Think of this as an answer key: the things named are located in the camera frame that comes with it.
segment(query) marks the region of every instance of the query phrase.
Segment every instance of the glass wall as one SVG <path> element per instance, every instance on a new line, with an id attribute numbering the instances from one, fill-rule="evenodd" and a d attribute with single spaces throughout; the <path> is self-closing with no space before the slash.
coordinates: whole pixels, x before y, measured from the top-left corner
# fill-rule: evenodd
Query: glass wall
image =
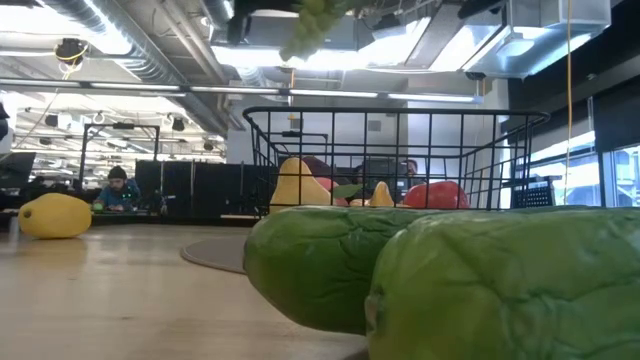
<path id="1" fill-rule="evenodd" d="M 555 205 L 600 205 L 600 175 L 594 142 L 593 131 L 571 139 L 571 157 L 566 180 L 567 141 L 531 155 L 531 176 L 551 178 Z"/>
<path id="2" fill-rule="evenodd" d="M 640 206 L 640 145 L 613 152 L 615 179 L 614 204 L 618 207 Z"/>

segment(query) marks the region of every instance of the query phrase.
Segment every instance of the black wire basket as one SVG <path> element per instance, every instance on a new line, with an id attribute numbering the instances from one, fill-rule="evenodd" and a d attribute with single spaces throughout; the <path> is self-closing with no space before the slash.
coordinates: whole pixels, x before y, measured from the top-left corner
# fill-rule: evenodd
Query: black wire basket
<path id="1" fill-rule="evenodd" d="M 253 205 L 261 216 L 270 206 L 309 204 L 302 187 L 303 178 L 311 176 L 324 178 L 331 193 L 341 185 L 360 184 L 346 199 L 359 199 L 360 205 L 384 182 L 393 206 L 405 206 L 407 193 L 419 186 L 424 201 L 411 207 L 527 207 L 534 128 L 549 120 L 548 114 L 531 111 L 405 108 L 252 107 L 243 116 L 251 125 L 258 167 Z M 519 125 L 508 127 L 506 120 Z M 298 171 L 280 174 L 280 165 L 292 157 L 303 159 Z M 311 174 L 304 173 L 303 163 Z M 283 176 L 297 178 L 298 189 L 291 191 L 298 199 L 272 203 Z M 443 185 L 438 182 L 457 185 L 454 203 L 443 206 L 434 200 Z M 332 197 L 330 204 L 344 202 Z M 551 204 L 537 199 L 535 206 L 541 205 Z"/>

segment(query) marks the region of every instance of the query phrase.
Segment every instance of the wooden table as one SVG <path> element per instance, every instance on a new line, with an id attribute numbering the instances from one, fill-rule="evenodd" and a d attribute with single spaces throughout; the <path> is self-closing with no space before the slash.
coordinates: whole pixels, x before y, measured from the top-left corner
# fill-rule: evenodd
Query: wooden table
<path id="1" fill-rule="evenodd" d="M 0 359 L 366 359 L 364 338 L 299 327 L 243 275 L 182 246 L 248 229 L 125 225 L 0 241 Z"/>

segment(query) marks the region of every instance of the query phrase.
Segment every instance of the man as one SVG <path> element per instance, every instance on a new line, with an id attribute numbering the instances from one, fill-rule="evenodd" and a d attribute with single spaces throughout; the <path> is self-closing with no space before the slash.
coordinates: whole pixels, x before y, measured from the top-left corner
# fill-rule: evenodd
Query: man
<path id="1" fill-rule="evenodd" d="M 140 198 L 140 189 L 133 179 L 127 179 L 127 173 L 115 166 L 107 176 L 109 185 L 102 189 L 94 204 L 102 204 L 111 211 L 131 211 L 133 203 Z"/>

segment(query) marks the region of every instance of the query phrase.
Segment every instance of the yellow pear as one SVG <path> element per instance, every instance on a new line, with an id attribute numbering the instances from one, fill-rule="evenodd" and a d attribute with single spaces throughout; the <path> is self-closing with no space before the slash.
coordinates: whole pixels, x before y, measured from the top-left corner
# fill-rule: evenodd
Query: yellow pear
<path id="1" fill-rule="evenodd" d="M 271 204 L 271 214 L 289 206 L 331 205 L 331 193 L 316 181 L 304 161 L 292 157 L 280 167 L 280 176 L 276 191 L 271 197 Z"/>
<path id="2" fill-rule="evenodd" d="M 387 183 L 380 181 L 373 191 L 370 201 L 371 206 L 393 206 L 393 199 L 389 194 L 389 186 Z"/>

